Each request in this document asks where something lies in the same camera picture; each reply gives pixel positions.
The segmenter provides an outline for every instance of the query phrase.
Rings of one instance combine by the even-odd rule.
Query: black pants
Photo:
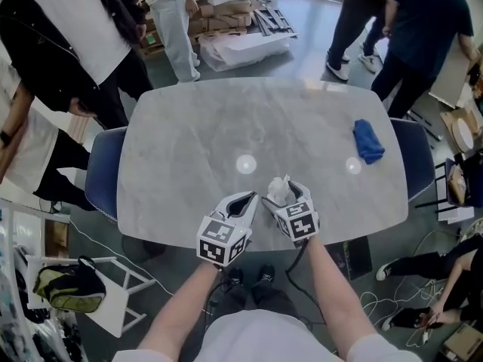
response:
[[[391,264],[391,276],[419,275],[423,278],[436,279],[437,281],[448,278],[451,269],[458,257],[475,249],[479,238],[471,238],[458,244],[451,252],[443,255],[437,252],[424,253],[415,257],[405,257]],[[451,290],[450,296],[445,303],[445,311],[459,308],[468,297],[472,286],[468,271],[463,271],[456,284]],[[421,319],[429,313],[427,308],[405,308],[392,320],[398,327],[419,327]],[[432,325],[432,328],[440,327],[441,324]]]
[[[399,88],[388,111],[389,117],[404,117],[417,98],[431,88],[436,77],[428,78],[403,63],[389,51],[384,60],[383,69],[372,82],[371,90],[378,95],[380,100],[385,100],[401,80],[401,88]]]
[[[51,159],[45,169],[40,186],[33,194],[44,200],[63,201],[77,205],[83,210],[95,210],[96,208],[85,197],[84,191],[74,186],[57,170],[61,167],[87,170],[89,156],[89,152],[82,145],[69,137],[65,131],[59,130]]]
[[[97,114],[97,122],[104,129],[115,129],[128,125],[119,89],[138,100],[143,93],[152,90],[152,84],[143,60],[131,50],[99,88],[100,96],[88,98],[87,103],[95,102],[88,108]]]
[[[352,0],[344,0],[328,52],[328,63],[332,68],[340,69],[346,49],[362,34],[366,23],[379,13],[380,8],[375,10]]]
[[[273,288],[269,281],[260,281],[251,288],[251,294],[255,305],[260,310],[277,312],[279,314],[290,315],[298,319],[297,310],[286,293]],[[220,304],[214,312],[213,320],[224,315],[235,314],[245,309],[248,291],[240,285],[235,285],[226,291]]]
[[[372,23],[371,31],[364,41],[364,55],[369,57],[374,55],[374,47],[376,43],[383,37],[383,28],[386,23],[386,10],[382,10]]]

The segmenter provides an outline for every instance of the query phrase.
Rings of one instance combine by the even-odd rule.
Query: marble table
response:
[[[356,151],[352,129],[360,118],[386,148],[372,165]],[[285,174],[311,190],[325,244],[408,216],[401,152],[376,94],[324,81],[231,78],[139,99],[122,149],[118,227],[135,238],[195,248],[203,216],[223,197],[266,195],[273,177]],[[248,250],[294,248],[261,203],[251,228]]]

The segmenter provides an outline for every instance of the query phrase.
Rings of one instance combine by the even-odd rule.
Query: hand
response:
[[[81,107],[81,105],[78,103],[78,98],[72,98],[70,100],[69,112],[73,115],[77,115],[79,117],[84,117],[84,118],[97,117],[96,113],[88,112],[88,111],[84,110]]]
[[[391,37],[391,29],[388,26],[384,26],[383,35],[386,36],[387,38]]]
[[[198,3],[195,0],[186,0],[185,8],[189,17],[193,17],[193,15],[198,12]]]
[[[139,41],[143,40],[146,37],[146,24],[139,24],[136,26],[136,30]]]

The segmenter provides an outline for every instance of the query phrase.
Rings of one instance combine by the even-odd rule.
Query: navy t-shirt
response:
[[[457,33],[473,36],[466,0],[396,0],[389,50],[428,78],[439,74]]]

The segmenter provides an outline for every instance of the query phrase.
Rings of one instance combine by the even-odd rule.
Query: blue cloth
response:
[[[386,150],[381,146],[368,121],[365,119],[355,121],[354,137],[359,157],[363,158],[367,165],[373,164],[383,157]]]

